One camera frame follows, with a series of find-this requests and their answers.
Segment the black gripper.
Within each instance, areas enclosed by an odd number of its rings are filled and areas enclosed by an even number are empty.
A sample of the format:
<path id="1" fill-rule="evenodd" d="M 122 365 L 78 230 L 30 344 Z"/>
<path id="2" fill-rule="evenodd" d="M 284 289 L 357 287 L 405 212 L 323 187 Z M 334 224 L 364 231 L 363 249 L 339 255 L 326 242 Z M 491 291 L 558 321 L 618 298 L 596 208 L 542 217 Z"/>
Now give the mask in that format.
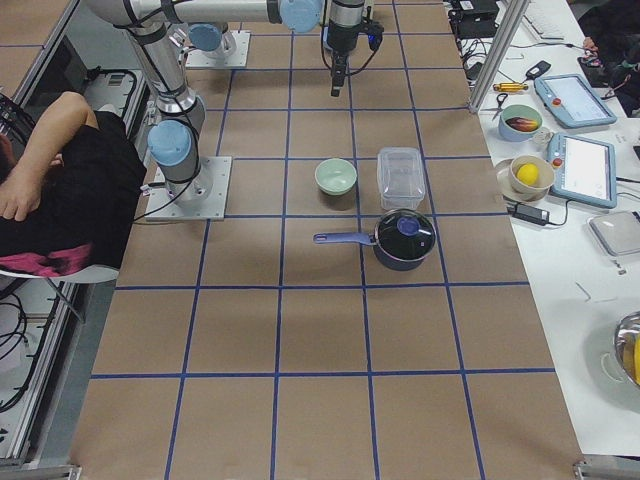
<path id="1" fill-rule="evenodd" d="M 348 54 L 357 45 L 361 22 L 353 25 L 342 25 L 329 21 L 326 43 L 331 54 L 331 91 L 332 97 L 339 97 L 348 73 Z"/>

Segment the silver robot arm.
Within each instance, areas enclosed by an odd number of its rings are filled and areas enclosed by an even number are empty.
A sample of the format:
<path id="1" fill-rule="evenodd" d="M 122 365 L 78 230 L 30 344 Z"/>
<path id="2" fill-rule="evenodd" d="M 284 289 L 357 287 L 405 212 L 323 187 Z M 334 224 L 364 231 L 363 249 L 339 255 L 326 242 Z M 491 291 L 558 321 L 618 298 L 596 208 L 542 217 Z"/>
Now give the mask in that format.
<path id="1" fill-rule="evenodd" d="M 306 33 L 321 22 L 327 27 L 331 51 L 331 95 L 340 95 L 349 67 L 349 55 L 369 19 L 362 1 L 163 1 L 161 11 L 172 23 L 252 21 L 284 24 Z M 323 21 L 325 13 L 329 17 Z"/>
<path id="2" fill-rule="evenodd" d="M 179 54 L 170 41 L 171 24 L 188 21 L 191 1 L 90 1 L 101 20 L 127 34 L 147 83 L 155 93 L 159 124 L 148 134 L 149 153 L 164 175 L 165 188 L 177 205 L 206 198 L 212 180 L 198 153 L 205 106 L 186 80 Z"/>

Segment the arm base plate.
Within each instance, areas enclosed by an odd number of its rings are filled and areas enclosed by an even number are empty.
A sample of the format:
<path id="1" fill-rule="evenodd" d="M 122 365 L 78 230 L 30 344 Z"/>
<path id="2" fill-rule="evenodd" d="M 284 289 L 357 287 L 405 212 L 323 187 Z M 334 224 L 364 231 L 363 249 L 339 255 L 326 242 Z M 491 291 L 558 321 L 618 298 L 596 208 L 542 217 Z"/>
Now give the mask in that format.
<path id="1" fill-rule="evenodd" d="M 191 70 L 243 69 L 247 66 L 251 33 L 247 30 L 227 31 L 216 50 L 192 50 L 186 60 Z"/>
<path id="2" fill-rule="evenodd" d="M 166 183 L 159 166 L 154 181 L 158 188 L 149 191 L 144 218 L 151 222 L 206 220 L 221 221 L 225 217 L 231 177 L 230 156 L 201 156 L 200 172 L 189 184 Z"/>

